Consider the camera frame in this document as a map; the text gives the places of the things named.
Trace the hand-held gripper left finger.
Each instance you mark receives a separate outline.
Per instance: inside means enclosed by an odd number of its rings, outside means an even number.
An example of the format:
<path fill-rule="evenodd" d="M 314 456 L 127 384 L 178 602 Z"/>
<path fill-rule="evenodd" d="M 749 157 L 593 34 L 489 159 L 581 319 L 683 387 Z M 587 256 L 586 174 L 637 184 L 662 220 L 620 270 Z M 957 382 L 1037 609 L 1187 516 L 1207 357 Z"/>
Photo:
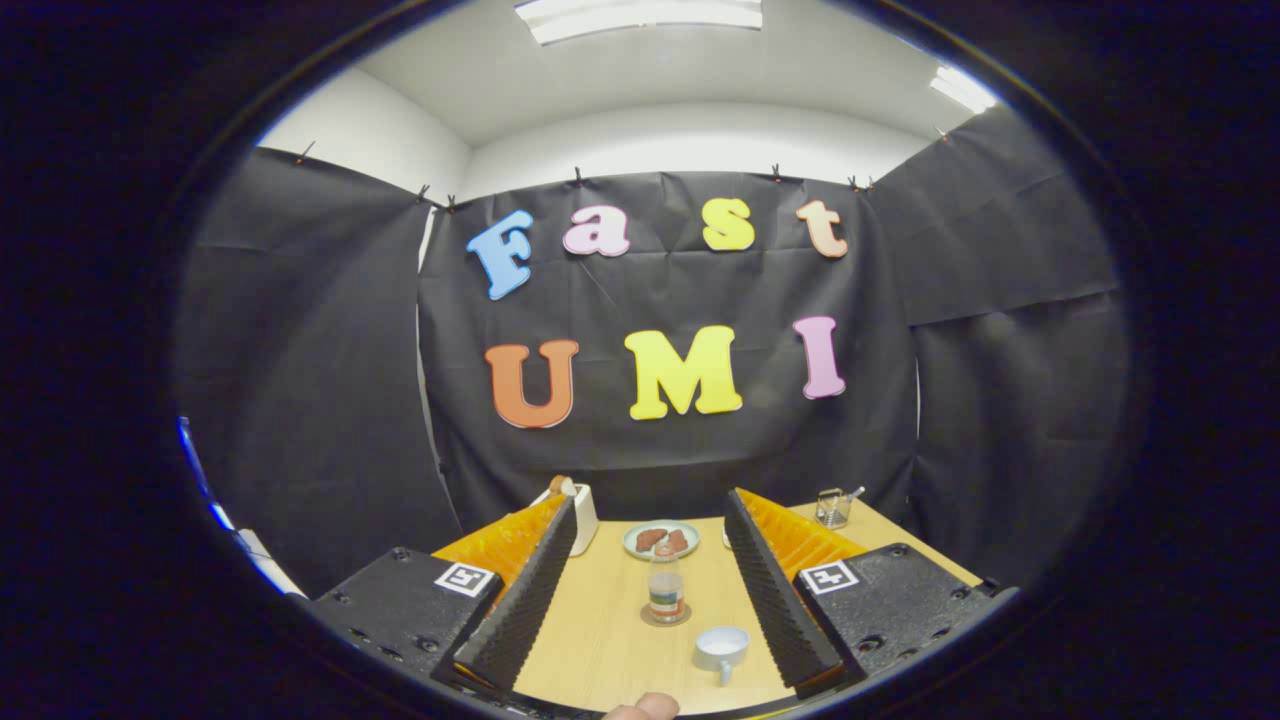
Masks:
<path fill-rule="evenodd" d="M 553 495 L 433 553 L 396 547 L 310 609 L 411 676 L 512 691 L 576 536 L 573 501 Z"/>

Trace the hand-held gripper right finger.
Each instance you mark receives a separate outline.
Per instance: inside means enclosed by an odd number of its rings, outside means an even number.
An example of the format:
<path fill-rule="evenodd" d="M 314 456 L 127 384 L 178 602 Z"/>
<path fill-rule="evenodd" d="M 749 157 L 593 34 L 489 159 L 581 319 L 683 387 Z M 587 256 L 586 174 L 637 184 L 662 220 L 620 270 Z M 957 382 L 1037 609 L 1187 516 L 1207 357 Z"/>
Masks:
<path fill-rule="evenodd" d="M 728 492 L 724 529 L 774 665 L 801 698 L 892 676 L 1015 596 L 969 585 L 904 542 L 867 550 L 748 489 Z"/>

